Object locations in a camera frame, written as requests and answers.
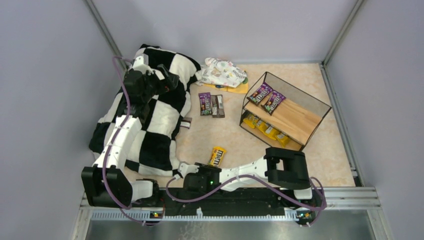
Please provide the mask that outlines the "yellow M&M bags lower shelf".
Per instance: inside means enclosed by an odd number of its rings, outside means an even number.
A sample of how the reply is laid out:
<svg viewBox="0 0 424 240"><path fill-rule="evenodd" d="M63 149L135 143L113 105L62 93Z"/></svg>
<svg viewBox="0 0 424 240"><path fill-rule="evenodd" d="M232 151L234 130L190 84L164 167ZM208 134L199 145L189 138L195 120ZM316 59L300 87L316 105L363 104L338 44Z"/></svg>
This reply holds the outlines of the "yellow M&M bags lower shelf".
<svg viewBox="0 0 424 240"><path fill-rule="evenodd" d="M291 142L291 139L282 131L251 113L242 119L241 126L271 147L286 148Z"/></svg>

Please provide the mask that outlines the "brown M&M bag on table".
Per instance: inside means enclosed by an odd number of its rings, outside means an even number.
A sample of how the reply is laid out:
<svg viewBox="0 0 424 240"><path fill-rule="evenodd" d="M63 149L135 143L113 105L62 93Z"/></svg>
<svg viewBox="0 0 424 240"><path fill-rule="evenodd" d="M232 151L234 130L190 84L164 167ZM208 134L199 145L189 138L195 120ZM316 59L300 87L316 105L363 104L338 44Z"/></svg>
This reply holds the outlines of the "brown M&M bag on table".
<svg viewBox="0 0 424 240"><path fill-rule="evenodd" d="M225 118L223 95L211 95L212 117Z"/></svg>

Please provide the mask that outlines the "floral white cloth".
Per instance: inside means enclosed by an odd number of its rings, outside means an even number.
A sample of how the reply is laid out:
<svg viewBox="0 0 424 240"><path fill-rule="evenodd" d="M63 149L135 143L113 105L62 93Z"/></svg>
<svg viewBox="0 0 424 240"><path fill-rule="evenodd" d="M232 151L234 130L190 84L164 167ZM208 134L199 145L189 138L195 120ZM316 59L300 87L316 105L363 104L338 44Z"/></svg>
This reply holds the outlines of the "floral white cloth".
<svg viewBox="0 0 424 240"><path fill-rule="evenodd" d="M237 88L245 84L248 74L229 60L207 57L200 66L199 82L214 86Z"/></svg>

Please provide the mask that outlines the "black white checkered pillow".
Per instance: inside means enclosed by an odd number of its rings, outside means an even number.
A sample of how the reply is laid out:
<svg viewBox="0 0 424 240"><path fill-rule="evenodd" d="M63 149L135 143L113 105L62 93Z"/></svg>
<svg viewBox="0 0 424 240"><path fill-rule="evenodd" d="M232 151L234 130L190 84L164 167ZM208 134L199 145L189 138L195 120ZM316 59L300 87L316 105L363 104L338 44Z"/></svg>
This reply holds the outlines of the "black white checkered pillow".
<svg viewBox="0 0 424 240"><path fill-rule="evenodd" d="M193 58L160 46L142 44L137 55L146 54L148 65L163 64L179 76L175 90L155 95L150 112L138 131L127 155L125 167L145 176L173 176L180 164L176 155L176 136L183 118L191 109L191 84L200 79L200 64Z"/></svg>

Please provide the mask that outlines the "yellow M&M bag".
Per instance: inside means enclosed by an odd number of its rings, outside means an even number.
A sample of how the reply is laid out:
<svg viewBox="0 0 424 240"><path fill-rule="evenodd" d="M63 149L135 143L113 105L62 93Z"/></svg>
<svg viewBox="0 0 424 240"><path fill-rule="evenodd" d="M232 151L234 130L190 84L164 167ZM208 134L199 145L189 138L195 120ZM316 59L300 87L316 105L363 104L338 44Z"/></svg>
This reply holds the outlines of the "yellow M&M bag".
<svg viewBox="0 0 424 240"><path fill-rule="evenodd" d="M224 149L223 147L215 146L212 150L210 159L208 161L208 165L213 167L219 167L226 153L227 153L227 150Z"/></svg>

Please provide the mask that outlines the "purple M&M bag on table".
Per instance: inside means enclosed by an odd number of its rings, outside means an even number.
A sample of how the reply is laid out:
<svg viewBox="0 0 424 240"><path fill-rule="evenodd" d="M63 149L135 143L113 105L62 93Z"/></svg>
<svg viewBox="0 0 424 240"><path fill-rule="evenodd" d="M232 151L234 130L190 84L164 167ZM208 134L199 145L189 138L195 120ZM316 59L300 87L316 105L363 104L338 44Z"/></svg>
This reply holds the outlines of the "purple M&M bag on table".
<svg viewBox="0 0 424 240"><path fill-rule="evenodd" d="M199 104L200 104L200 115L201 116L212 115L211 93L202 92L202 93L199 93L198 96L199 96Z"/></svg>

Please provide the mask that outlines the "white toothed rail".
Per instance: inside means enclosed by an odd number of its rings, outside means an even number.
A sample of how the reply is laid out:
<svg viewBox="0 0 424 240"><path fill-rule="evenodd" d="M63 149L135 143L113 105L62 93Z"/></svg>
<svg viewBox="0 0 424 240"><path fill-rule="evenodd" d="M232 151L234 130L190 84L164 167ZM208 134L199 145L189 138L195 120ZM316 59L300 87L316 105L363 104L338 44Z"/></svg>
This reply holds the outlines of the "white toothed rail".
<svg viewBox="0 0 424 240"><path fill-rule="evenodd" d="M253 222L253 221L276 221L276 222L297 222L299 220L295 210L287 210L284 215L261 215L261 216L207 216L201 208L198 208L194 215L175 215L172 216L165 212L164 216L155 217L155 215L162 214L163 211L159 208L133 208L125 210L122 213L119 209L95 209L92 211L91 219L95 221L129 221L135 219L137 221L166 221L166 222Z"/></svg>

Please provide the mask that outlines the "purple m&m bag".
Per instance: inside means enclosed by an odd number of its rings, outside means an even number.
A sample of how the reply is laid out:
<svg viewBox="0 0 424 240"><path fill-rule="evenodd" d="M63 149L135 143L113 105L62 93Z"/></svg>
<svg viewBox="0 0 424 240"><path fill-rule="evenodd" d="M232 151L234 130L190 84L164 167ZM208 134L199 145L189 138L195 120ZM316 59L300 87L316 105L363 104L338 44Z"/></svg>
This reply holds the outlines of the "purple m&m bag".
<svg viewBox="0 0 424 240"><path fill-rule="evenodd" d="M202 92L202 93L199 93L198 96L199 96L199 104L200 104L200 115L201 116L212 115L211 93Z"/></svg>
<svg viewBox="0 0 424 240"><path fill-rule="evenodd" d="M270 116L274 113L276 108L286 99L286 96L282 93L273 90L271 92L270 98L265 102L265 104L261 105L261 107L268 113Z"/></svg>
<svg viewBox="0 0 424 240"><path fill-rule="evenodd" d="M251 95L246 99L253 103L255 106L258 106L261 101L270 94L274 89L268 85L266 82L263 82L258 89L256 89Z"/></svg>

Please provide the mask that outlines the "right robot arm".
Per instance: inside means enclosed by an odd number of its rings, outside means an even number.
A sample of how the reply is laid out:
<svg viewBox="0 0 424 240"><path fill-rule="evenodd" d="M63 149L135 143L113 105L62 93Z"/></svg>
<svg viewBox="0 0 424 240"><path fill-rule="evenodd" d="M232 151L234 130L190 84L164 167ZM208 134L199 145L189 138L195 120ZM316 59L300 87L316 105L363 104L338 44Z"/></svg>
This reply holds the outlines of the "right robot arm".
<svg viewBox="0 0 424 240"><path fill-rule="evenodd" d="M327 207L324 194L313 185L309 176L305 154L298 150L269 147L259 159L231 168L181 162L176 176L184 179L186 188L204 194L194 198L195 202L219 190L235 192L260 183L296 206L312 211Z"/></svg>

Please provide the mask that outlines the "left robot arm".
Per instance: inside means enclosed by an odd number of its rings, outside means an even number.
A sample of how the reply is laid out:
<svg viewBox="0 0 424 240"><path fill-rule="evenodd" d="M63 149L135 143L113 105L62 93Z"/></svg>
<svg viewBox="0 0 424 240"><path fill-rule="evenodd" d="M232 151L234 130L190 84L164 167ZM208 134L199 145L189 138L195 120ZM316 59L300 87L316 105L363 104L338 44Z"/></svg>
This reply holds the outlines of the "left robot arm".
<svg viewBox="0 0 424 240"><path fill-rule="evenodd" d="M149 199L159 190L152 179L129 181L123 173L131 146L150 112L149 102L177 88L179 76L163 64L152 69L133 65L121 80L125 108L100 156L83 168L81 178L88 204L92 207L130 209L132 203Z"/></svg>

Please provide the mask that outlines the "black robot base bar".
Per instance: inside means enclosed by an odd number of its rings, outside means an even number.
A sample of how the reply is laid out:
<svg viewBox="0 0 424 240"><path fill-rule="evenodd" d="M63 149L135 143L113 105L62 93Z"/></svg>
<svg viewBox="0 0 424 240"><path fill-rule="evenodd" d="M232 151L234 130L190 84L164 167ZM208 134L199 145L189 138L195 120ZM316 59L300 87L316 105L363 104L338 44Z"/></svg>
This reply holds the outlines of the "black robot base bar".
<svg viewBox="0 0 424 240"><path fill-rule="evenodd" d="M152 197L136 200L132 207L159 208L171 216L194 215L198 208L206 216L282 216L288 210L301 208L274 191L260 187L243 187L232 192L218 190L194 202L173 200L165 189L160 189Z"/></svg>

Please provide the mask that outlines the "yellow cloth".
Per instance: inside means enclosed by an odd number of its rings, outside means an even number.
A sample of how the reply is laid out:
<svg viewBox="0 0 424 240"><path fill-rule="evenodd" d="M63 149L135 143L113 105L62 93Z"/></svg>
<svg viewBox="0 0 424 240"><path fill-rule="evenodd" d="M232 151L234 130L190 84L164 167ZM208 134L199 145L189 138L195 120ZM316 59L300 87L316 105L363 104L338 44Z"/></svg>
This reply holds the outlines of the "yellow cloth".
<svg viewBox="0 0 424 240"><path fill-rule="evenodd" d="M206 83L204 83L203 86L216 89L219 91L223 91L223 92L236 93L236 94L246 94L249 91L249 84L247 82L241 83L237 87L213 85L213 84L206 84Z"/></svg>

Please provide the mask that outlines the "purple M&M bag on shelf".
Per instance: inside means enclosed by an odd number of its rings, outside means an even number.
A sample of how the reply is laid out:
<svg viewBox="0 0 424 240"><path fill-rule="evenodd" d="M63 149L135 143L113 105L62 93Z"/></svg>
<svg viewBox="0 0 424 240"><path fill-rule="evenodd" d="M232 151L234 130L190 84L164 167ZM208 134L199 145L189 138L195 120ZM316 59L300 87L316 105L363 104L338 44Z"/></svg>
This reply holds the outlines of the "purple M&M bag on shelf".
<svg viewBox="0 0 424 240"><path fill-rule="evenodd" d="M263 82L258 89L256 89L251 95L246 99L253 103L255 106L258 106L261 101L270 94L274 89L268 85L266 82Z"/></svg>

